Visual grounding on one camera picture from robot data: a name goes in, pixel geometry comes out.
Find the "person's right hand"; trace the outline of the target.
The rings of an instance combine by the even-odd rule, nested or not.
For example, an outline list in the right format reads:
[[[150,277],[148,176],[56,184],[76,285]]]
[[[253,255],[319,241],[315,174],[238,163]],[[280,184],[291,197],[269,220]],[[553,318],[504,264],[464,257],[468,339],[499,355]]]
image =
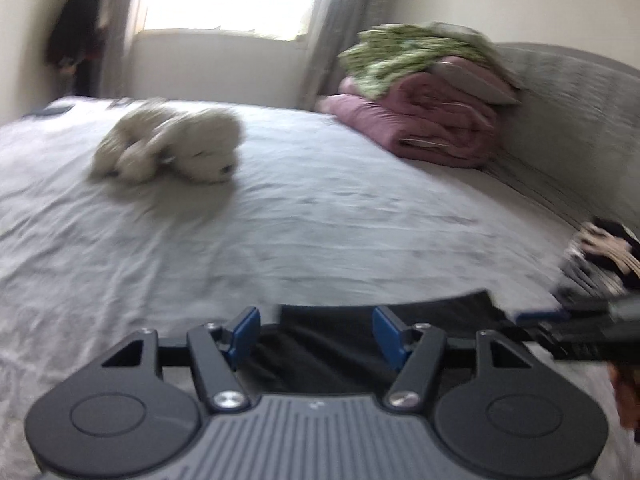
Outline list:
[[[620,426],[634,432],[639,442],[639,367],[608,364]]]

